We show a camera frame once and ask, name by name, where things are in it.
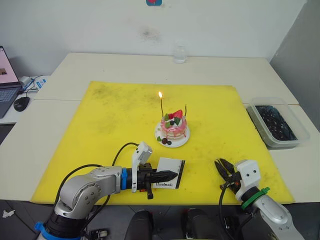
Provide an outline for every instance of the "white plate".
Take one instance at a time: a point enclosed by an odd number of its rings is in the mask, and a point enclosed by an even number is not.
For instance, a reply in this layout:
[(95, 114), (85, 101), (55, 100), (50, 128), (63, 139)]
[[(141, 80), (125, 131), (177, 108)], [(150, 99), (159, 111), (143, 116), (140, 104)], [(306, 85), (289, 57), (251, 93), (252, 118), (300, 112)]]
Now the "white plate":
[[(161, 130), (161, 123), (160, 122), (155, 126), (154, 136), (155, 136), (155, 139), (157, 139), (157, 137), (159, 137), (159, 136), (161, 139), (166, 137), (164, 132)], [(161, 141), (158, 141), (158, 140), (157, 140), (157, 142), (167, 148), (178, 148), (178, 147), (182, 146), (183, 144), (185, 144), (189, 140), (189, 138), (190, 138), (190, 130), (189, 130), (189, 127), (186, 126), (185, 137), (182, 137), (179, 139), (172, 139), (172, 140), (168, 139), (168, 141), (171, 141), (171, 145), (163, 144)]]

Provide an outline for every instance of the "sticker on wall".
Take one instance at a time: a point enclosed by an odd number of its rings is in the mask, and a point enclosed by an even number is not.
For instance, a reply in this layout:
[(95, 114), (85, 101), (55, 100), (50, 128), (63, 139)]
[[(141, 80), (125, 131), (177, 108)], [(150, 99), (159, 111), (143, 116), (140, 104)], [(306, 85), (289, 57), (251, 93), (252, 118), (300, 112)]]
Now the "sticker on wall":
[(162, 4), (162, 0), (145, 0), (148, 6), (160, 6)]

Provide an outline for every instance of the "computer mouse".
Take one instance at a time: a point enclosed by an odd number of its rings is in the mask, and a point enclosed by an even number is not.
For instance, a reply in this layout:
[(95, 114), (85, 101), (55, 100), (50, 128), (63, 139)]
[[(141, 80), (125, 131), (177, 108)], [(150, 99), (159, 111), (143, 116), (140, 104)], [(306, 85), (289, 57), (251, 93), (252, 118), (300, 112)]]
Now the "computer mouse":
[(30, 101), (30, 97), (28, 96), (20, 97), (19, 99), (14, 101), (13, 107), (18, 112), (22, 112), (28, 106), (29, 101)]

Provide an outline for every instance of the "lit candle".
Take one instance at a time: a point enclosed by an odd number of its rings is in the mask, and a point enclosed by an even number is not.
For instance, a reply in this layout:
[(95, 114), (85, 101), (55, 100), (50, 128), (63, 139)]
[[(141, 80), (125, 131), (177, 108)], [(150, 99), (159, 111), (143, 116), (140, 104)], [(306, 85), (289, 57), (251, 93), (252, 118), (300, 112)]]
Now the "lit candle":
[(162, 117), (164, 116), (164, 110), (162, 109), (162, 93), (159, 92), (159, 97), (160, 97), (160, 102), (161, 102), (161, 112), (162, 112)]

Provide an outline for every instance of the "laptop keyboard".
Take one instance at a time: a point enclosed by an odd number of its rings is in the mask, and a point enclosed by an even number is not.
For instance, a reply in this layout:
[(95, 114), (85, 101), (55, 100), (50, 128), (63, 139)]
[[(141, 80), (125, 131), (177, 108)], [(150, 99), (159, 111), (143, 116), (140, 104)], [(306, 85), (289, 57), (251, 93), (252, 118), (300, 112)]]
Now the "laptop keyboard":
[(9, 102), (17, 89), (4, 89), (0, 90), (0, 103)]

